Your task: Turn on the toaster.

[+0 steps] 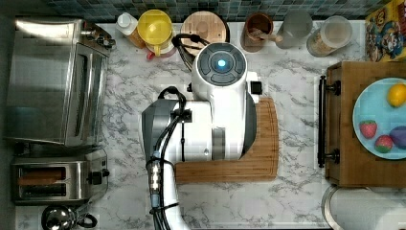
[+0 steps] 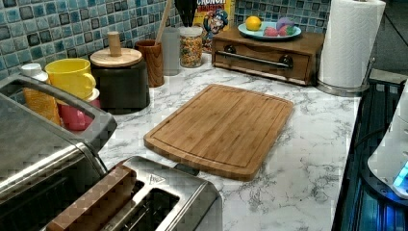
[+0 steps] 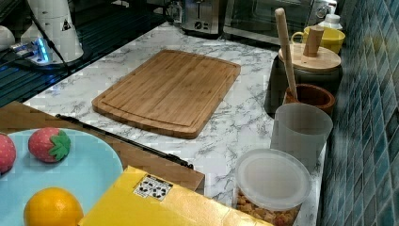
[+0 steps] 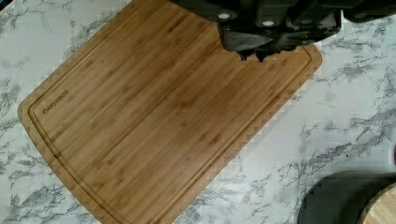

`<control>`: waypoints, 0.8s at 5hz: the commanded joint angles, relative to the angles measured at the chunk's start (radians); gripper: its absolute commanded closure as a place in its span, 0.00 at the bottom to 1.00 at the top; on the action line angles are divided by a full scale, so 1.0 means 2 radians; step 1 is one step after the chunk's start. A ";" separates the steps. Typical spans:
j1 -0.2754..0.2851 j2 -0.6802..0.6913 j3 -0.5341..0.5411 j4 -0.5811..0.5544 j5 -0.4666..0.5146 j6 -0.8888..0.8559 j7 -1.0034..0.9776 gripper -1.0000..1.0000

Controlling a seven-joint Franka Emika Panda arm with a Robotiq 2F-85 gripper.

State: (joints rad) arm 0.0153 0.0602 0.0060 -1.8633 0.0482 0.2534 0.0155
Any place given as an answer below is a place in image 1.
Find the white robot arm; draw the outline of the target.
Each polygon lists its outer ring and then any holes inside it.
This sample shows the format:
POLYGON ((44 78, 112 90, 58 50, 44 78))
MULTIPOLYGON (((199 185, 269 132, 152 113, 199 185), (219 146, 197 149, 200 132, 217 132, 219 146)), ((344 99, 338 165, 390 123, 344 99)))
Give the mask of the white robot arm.
POLYGON ((169 86, 142 112, 139 134, 155 230, 190 230, 178 203, 177 163, 238 160, 253 145, 257 112, 247 76, 237 46, 211 43, 192 64, 193 99, 169 86))

